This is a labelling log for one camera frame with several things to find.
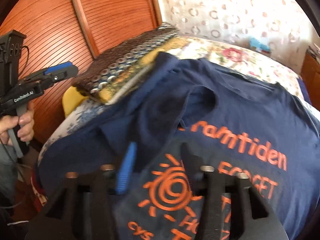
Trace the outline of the navy t-shirt orange print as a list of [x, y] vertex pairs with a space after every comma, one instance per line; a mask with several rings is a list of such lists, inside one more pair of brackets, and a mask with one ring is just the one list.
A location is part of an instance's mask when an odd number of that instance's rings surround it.
[[244, 79], [206, 59], [159, 53], [133, 93], [50, 145], [38, 174], [51, 194], [137, 146], [117, 194], [121, 239], [194, 239], [203, 199], [191, 192], [182, 144], [220, 174], [247, 174], [289, 239], [319, 213], [319, 120], [280, 84]]

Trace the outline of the yellow plush toy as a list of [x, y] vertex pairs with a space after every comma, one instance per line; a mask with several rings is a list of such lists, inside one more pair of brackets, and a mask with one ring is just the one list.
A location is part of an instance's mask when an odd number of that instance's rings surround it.
[[79, 93], [74, 86], [69, 87], [62, 96], [62, 107], [65, 118], [87, 99], [88, 97]]

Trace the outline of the wooden louvered wardrobe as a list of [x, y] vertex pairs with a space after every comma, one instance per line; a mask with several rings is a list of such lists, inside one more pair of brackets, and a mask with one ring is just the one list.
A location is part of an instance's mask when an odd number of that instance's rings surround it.
[[100, 53], [157, 27], [153, 0], [1, 0], [1, 33], [26, 35], [20, 71], [66, 61], [85, 71]]

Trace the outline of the dark patterned circle pillow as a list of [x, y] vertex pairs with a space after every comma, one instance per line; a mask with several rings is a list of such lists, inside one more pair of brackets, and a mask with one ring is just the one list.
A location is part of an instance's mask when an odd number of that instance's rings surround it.
[[138, 60], [168, 42], [177, 33], [175, 26], [164, 22], [156, 29], [102, 52], [85, 72], [72, 80], [72, 86], [84, 95], [103, 90]]

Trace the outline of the floral bed quilt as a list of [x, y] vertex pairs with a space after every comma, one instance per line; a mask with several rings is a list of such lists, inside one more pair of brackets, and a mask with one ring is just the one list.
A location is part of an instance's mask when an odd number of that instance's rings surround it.
[[165, 45], [164, 51], [179, 59], [205, 58], [260, 81], [279, 83], [291, 94], [305, 99], [298, 82], [299, 76], [294, 71], [252, 50], [202, 38], [178, 36]]

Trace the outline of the wooden side cabinet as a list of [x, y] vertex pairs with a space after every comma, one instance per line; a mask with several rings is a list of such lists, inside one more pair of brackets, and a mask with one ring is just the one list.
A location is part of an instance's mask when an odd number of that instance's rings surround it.
[[317, 57], [306, 51], [301, 70], [301, 77], [305, 83], [313, 107], [319, 110], [320, 84], [319, 84], [319, 62]]

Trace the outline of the blue tissue box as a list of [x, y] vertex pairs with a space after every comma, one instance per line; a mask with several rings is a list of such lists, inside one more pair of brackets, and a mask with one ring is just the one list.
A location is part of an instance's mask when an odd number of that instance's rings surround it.
[[259, 42], [256, 38], [253, 37], [249, 38], [249, 46], [251, 50], [255, 50], [260, 53], [271, 53], [269, 46]]

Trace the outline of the sheer circle pattern curtain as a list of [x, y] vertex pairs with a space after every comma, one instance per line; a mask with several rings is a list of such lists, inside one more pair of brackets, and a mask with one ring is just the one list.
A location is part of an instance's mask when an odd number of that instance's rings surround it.
[[299, 73], [319, 36], [295, 0], [158, 0], [163, 21], [180, 32], [249, 47], [269, 47], [272, 59]]

